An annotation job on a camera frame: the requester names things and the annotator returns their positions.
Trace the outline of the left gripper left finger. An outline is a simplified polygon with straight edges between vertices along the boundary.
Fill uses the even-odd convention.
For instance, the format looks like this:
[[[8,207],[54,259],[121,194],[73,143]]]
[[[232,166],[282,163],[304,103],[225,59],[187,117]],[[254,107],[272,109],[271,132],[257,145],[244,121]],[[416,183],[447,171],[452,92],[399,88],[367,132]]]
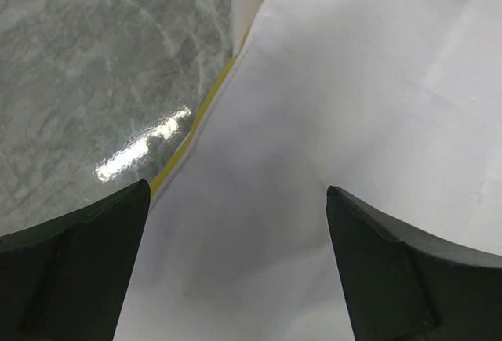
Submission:
[[[3,340],[111,340],[151,200],[146,180],[1,237]]]

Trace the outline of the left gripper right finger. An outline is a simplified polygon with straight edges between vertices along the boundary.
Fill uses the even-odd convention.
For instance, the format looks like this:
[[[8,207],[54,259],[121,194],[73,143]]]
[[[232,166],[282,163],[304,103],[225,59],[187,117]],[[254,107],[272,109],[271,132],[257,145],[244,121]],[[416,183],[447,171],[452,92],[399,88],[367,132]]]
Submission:
[[[499,340],[501,258],[329,187],[329,232],[357,340]]]

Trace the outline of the white pillow yellow edge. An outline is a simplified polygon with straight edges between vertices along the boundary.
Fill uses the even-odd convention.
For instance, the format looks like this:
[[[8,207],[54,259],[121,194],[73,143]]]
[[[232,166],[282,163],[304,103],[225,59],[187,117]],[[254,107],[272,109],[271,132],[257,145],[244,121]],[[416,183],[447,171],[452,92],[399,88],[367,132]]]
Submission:
[[[154,197],[117,340],[357,340],[340,187],[501,258],[501,0],[264,0]]]

